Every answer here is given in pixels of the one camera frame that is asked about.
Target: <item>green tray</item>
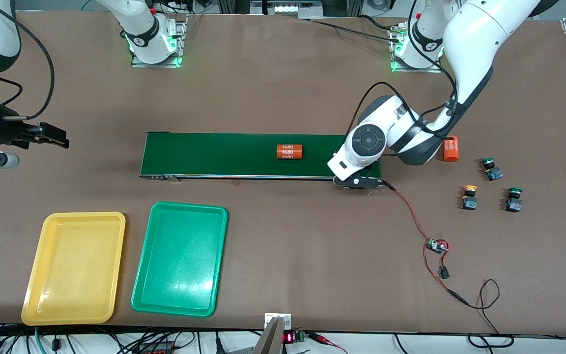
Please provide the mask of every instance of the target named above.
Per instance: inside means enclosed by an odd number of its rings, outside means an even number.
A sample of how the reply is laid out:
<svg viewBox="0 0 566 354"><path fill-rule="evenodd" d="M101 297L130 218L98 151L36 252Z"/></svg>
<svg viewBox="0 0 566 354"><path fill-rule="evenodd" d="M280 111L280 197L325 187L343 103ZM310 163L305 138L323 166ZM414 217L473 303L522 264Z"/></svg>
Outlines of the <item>green tray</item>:
<svg viewBox="0 0 566 354"><path fill-rule="evenodd" d="M344 135L148 132L141 177L331 180L327 166ZM303 145L302 159L277 159L278 144ZM368 177L381 178L379 161Z"/></svg>
<svg viewBox="0 0 566 354"><path fill-rule="evenodd" d="M227 218L221 206L156 203L143 242L132 308L211 316L218 295Z"/></svg>

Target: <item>orange can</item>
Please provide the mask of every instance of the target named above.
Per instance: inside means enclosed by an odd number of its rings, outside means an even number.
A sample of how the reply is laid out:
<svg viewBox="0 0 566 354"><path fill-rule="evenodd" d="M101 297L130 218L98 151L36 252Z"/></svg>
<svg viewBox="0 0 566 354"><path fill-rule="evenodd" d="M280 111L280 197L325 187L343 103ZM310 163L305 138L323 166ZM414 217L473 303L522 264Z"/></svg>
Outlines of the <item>orange can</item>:
<svg viewBox="0 0 566 354"><path fill-rule="evenodd" d="M303 146L301 144L279 144L277 145L278 159L302 159Z"/></svg>
<svg viewBox="0 0 566 354"><path fill-rule="evenodd" d="M458 149L458 137L450 135L453 140L444 140L442 143L442 159L448 163L454 163L460 158L460 150Z"/></svg>

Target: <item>black circular joint cover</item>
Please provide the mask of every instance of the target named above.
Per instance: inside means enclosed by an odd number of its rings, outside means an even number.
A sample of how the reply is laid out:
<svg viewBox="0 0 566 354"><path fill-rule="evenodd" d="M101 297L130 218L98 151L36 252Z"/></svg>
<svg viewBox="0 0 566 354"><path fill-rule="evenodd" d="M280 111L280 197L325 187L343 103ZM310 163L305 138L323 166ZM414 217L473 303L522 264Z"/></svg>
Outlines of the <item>black circular joint cover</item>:
<svg viewBox="0 0 566 354"><path fill-rule="evenodd" d="M385 146L386 135L377 125L360 125L353 133L353 151L359 156L379 154Z"/></svg>

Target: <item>brown tabletop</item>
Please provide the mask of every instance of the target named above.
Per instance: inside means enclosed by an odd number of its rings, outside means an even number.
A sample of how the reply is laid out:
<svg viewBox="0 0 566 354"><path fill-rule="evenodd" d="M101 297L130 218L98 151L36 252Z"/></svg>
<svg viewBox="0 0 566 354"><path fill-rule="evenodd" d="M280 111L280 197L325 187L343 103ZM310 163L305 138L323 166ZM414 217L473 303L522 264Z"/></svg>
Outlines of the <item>brown tabletop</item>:
<svg viewBox="0 0 566 354"><path fill-rule="evenodd" d="M365 90L393 83L422 112L449 96L442 74L390 72L386 43L278 16L207 15L188 36L181 69L131 69L110 13L20 13L56 66L51 105L37 121L67 130L71 148L31 146L0 170L0 322L19 322L43 220L58 211L121 211L128 226L113 325L253 327L265 312L323 330L489 332L477 311L443 291L422 261L423 238L397 195L319 181L139 178L145 133L343 134ZM364 20L339 25L382 34ZM499 50L490 83L454 129L461 158L424 166L382 159L430 237L451 242L447 285L502 332L566 334L566 34L526 22ZM10 105L43 103L45 59L23 35L5 78ZM14 88L0 83L0 101ZM388 90L378 88L368 102ZM485 181L494 156L505 177ZM458 206L479 187L479 208ZM506 188L525 210L503 210ZM206 319L135 312L130 295L150 207L159 200L224 206L229 223L217 309ZM429 254L435 267L437 257ZM493 289L485 291L491 300Z"/></svg>

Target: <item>yellow tray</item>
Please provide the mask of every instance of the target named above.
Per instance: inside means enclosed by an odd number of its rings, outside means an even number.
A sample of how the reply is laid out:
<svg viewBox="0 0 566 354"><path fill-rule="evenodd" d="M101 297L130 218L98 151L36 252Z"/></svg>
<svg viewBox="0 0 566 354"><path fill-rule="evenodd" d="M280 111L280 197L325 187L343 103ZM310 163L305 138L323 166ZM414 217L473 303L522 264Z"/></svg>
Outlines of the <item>yellow tray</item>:
<svg viewBox="0 0 566 354"><path fill-rule="evenodd" d="M55 213L38 240L21 318L26 325L95 325L113 314L126 218Z"/></svg>

